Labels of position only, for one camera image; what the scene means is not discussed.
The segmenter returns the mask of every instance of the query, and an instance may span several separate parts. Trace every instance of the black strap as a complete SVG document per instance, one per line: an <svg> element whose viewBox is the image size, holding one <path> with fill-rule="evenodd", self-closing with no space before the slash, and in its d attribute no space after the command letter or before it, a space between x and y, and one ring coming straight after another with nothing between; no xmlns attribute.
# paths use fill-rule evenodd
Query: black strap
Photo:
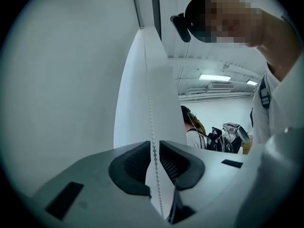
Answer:
<svg viewBox="0 0 304 228"><path fill-rule="evenodd" d="M203 148L203 146L201 145L201 138L200 138L200 133L195 129L195 128L191 128L191 129L189 129L187 132L190 132L190 131L195 131L195 132L197 132L198 133L198 135L199 135L199 141L200 141L200 148L202 149Z"/></svg>
<svg viewBox="0 0 304 228"><path fill-rule="evenodd" d="M250 112L250 120L251 120L251 126L253 127L253 118L252 118L252 111L253 111L253 107L251 109L251 112Z"/></svg>
<svg viewBox="0 0 304 228"><path fill-rule="evenodd" d="M262 106L265 109L269 109L269 106L270 106L270 95L269 95L269 93L267 91L264 78L265 77L263 77L263 79L261 81L261 84L260 84L260 87L259 87L259 93L260 93L260 98L261 98Z"/></svg>

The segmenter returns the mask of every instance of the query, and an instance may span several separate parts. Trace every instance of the white ceiling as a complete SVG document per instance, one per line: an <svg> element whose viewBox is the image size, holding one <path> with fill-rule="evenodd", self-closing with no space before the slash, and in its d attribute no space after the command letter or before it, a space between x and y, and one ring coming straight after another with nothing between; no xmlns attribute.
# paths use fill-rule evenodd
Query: white ceiling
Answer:
<svg viewBox="0 0 304 228"><path fill-rule="evenodd" d="M190 1L160 0L161 40L172 66L178 94L186 94L188 88L207 87L211 81L199 80L203 73L231 76L230 83L235 86L233 91L253 92L256 87L246 81L259 81L266 67L266 61L255 49L230 43L203 43L193 36L190 43L181 40L170 17L184 13ZM248 1L278 17L284 13L276 0ZM223 69L225 64L229 66L227 69Z"/></svg>

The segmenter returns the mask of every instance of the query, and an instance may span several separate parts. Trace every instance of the white shirt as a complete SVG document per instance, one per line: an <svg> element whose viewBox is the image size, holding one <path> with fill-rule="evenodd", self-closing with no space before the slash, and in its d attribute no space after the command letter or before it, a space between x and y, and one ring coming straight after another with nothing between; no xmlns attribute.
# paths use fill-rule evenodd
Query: white shirt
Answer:
<svg viewBox="0 0 304 228"><path fill-rule="evenodd" d="M200 141L202 149L206 148L205 140L203 135L199 135L197 131L188 131L186 132L187 144L188 146L199 148L200 149Z"/></svg>
<svg viewBox="0 0 304 228"><path fill-rule="evenodd" d="M304 127L304 54L282 82L266 68L266 80L271 100L269 109L263 108L259 90L253 98L253 145L265 143L272 135L287 127Z"/></svg>

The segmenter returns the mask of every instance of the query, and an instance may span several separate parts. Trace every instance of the backpack strap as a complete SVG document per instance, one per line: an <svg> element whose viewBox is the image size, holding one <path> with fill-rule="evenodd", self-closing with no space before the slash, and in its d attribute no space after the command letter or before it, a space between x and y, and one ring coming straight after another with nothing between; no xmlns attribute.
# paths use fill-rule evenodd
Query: backpack strap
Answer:
<svg viewBox="0 0 304 228"><path fill-rule="evenodd" d="M270 94L268 93L268 90L267 90L267 87L266 87L266 84L265 84L265 77L266 75L264 75L262 81L261 81L261 84L259 86L259 93L260 93L260 98L261 98L261 102L262 102L262 106L265 108L265 109L269 109L269 106L270 106Z"/></svg>
<svg viewBox="0 0 304 228"><path fill-rule="evenodd" d="M252 112L253 112L253 107L252 107L251 112L250 112L251 126L253 127L253 118L252 118Z"/></svg>

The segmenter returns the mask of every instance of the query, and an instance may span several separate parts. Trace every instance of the equipment on table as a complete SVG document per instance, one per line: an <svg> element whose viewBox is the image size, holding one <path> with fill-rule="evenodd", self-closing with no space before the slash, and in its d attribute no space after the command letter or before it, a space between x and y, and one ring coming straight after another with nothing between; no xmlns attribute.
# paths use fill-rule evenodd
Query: equipment on table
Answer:
<svg viewBox="0 0 304 228"><path fill-rule="evenodd" d="M215 127L212 127L212 132L208 134L206 148L212 151L234 153L233 146L227 137L223 136L222 131Z"/></svg>
<svg viewBox="0 0 304 228"><path fill-rule="evenodd" d="M242 142L249 142L249 136L241 125L225 123L223 124L223 129L225 131L224 136L227 137L229 142L232 144L234 153L239 151Z"/></svg>

